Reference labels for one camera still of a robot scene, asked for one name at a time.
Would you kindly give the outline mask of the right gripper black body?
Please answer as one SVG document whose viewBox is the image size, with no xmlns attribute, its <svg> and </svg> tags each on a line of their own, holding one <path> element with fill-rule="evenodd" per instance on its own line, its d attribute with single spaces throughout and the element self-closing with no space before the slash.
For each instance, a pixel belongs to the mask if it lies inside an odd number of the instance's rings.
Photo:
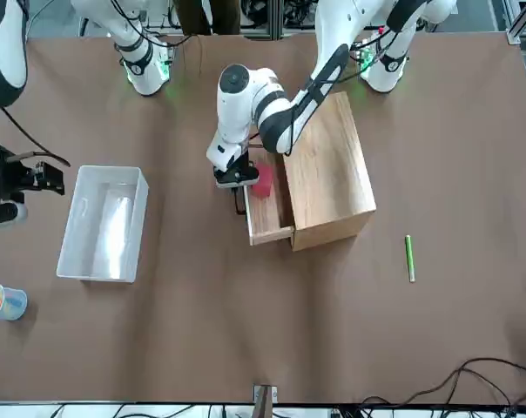
<svg viewBox="0 0 526 418">
<path fill-rule="evenodd" d="M 13 152 L 0 151 L 0 201 L 10 200 L 10 194 L 15 191 L 33 191 L 35 189 L 34 172 L 19 160 L 8 161 Z"/>
</svg>

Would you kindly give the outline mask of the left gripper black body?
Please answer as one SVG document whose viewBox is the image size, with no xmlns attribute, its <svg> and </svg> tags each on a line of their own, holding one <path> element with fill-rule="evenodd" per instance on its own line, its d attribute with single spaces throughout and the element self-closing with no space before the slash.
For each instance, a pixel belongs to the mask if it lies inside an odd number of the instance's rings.
<svg viewBox="0 0 526 418">
<path fill-rule="evenodd" d="M 259 181 L 259 170 L 249 159 L 249 151 L 240 154 L 215 151 L 213 174 L 217 187 L 242 187 Z"/>
</svg>

